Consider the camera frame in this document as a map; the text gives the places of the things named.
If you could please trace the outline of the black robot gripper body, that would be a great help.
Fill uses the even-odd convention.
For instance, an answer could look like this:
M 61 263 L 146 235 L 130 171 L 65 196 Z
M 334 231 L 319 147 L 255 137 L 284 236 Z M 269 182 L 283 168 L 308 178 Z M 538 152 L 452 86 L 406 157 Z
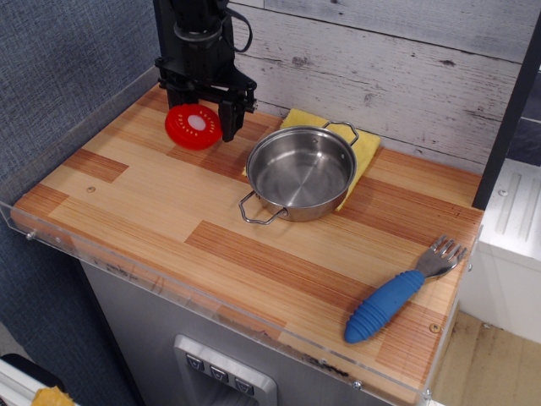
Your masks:
M 231 25 L 215 25 L 200 33 L 173 25 L 165 45 L 156 66 L 170 107 L 204 100 L 231 104 L 237 113 L 255 110 L 256 83 L 235 66 L 238 49 Z

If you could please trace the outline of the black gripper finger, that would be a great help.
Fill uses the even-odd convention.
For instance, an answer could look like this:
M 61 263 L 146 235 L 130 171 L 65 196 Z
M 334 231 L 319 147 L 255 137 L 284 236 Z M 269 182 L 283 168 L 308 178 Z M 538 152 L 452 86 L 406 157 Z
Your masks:
M 218 106 L 218 115 L 221 122 L 222 140 L 230 142 L 243 127 L 243 105 L 234 101 L 222 101 Z

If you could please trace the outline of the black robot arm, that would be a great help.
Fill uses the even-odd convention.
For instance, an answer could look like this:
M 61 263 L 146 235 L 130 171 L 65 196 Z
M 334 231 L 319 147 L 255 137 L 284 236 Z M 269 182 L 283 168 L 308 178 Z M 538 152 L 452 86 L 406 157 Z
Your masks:
M 170 107 L 206 101 L 218 106 L 222 139 L 233 140 L 256 108 L 257 84 L 235 66 L 253 40 L 248 20 L 227 1 L 155 1 L 161 54 L 158 83 Z

